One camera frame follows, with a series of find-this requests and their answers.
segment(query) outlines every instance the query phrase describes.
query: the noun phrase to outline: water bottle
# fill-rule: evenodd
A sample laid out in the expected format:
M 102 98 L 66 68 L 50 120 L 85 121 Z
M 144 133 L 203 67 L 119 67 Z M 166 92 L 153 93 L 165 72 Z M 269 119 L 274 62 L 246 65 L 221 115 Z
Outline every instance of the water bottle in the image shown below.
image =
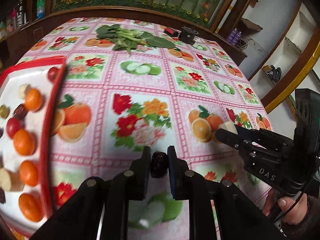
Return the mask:
M 44 17 L 44 0 L 37 0 L 37 18 Z
M 227 42 L 231 43 L 234 36 L 237 34 L 237 29 L 233 29 L 233 31 L 230 33 L 229 37 L 227 38 Z
M 235 37 L 231 41 L 231 45 L 232 46 L 236 45 L 240 38 L 241 38 L 241 32 L 237 32 Z

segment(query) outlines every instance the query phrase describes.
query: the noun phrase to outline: tray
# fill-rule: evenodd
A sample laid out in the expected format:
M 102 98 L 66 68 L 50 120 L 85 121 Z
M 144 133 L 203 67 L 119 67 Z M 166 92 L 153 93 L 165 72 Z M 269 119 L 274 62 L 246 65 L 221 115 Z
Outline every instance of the tray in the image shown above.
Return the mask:
M 0 155 L 3 156 L 3 164 L 6 169 L 16 172 L 24 160 L 33 160 L 38 164 L 39 184 L 36 187 L 25 185 L 22 192 L 40 194 L 44 218 L 34 223 L 23 216 L 18 206 L 18 198 L 22 192 L 5 192 L 6 203 L 0 204 L 0 214 L 7 225 L 26 237 L 30 237 L 52 215 L 47 175 L 48 140 L 55 98 L 66 68 L 65 61 L 64 56 L 41 58 L 12 66 L 0 75 L 0 105 L 5 104 L 10 108 L 7 119 L 0 119 L 0 126 L 4 130 L 15 108 L 23 103 L 23 100 L 17 95 L 20 85 L 30 84 L 39 89 L 44 96 L 42 108 L 35 113 L 29 112 L 25 117 L 25 128 L 36 135 L 36 150 L 33 155 L 18 155 L 6 131 L 0 138 Z M 60 71 L 54 83 L 51 83 L 47 79 L 47 72 L 53 66 L 59 68 Z

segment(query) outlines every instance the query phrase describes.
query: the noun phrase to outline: wall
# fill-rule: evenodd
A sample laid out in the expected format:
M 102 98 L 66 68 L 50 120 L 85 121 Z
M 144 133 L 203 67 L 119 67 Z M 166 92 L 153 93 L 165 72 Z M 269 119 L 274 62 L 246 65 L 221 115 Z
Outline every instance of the wall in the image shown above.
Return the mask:
M 273 49 L 286 30 L 299 0 L 259 0 L 254 8 L 250 6 L 243 15 L 263 30 L 253 34 L 244 52 L 248 57 L 240 68 L 248 78 Z

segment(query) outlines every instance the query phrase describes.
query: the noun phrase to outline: hand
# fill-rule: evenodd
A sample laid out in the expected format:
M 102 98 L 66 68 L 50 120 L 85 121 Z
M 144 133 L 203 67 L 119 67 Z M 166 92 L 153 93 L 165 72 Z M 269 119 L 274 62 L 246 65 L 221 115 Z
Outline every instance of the hand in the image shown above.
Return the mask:
M 270 210 L 274 205 L 274 195 L 275 190 L 272 188 L 268 192 L 268 196 L 266 198 L 266 202 L 262 208 L 262 213 L 268 216 L 270 214 Z M 278 200 L 278 205 L 282 211 L 287 211 L 295 202 L 290 197 L 283 197 Z M 308 202 L 307 195 L 303 194 L 302 198 L 295 205 L 295 207 L 282 219 L 283 222 L 288 223 L 289 225 L 298 225 L 302 222 L 306 214 L 308 213 Z

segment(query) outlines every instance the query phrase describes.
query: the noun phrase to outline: tablecloth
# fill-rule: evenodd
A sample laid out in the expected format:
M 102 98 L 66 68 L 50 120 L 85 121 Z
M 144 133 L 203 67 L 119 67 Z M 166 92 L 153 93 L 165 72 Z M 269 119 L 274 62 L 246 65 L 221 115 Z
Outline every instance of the tablecloth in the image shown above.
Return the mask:
M 140 44 L 130 54 L 112 50 L 115 45 L 97 41 L 96 33 L 112 24 L 163 37 L 176 47 Z M 263 205 L 269 186 L 247 174 L 237 153 L 214 137 L 218 125 L 228 120 L 248 129 L 271 130 L 259 98 L 218 43 L 197 37 L 193 46 L 187 45 L 164 34 L 164 28 L 128 19 L 71 19 L 18 62 L 67 57 L 68 73 L 55 113 L 58 128 L 50 149 L 57 207 L 87 177 L 106 180 L 128 169 L 144 145 L 152 152 L 166 152 L 174 145 L 178 158 L 186 160 L 190 169 L 214 181 L 228 178 L 258 206 Z M 150 178 L 142 208 L 155 195 L 170 199 L 168 176 Z M 176 212 L 166 210 L 164 216 L 173 220 L 150 230 L 130 227 L 128 239 L 188 239 L 187 201 Z

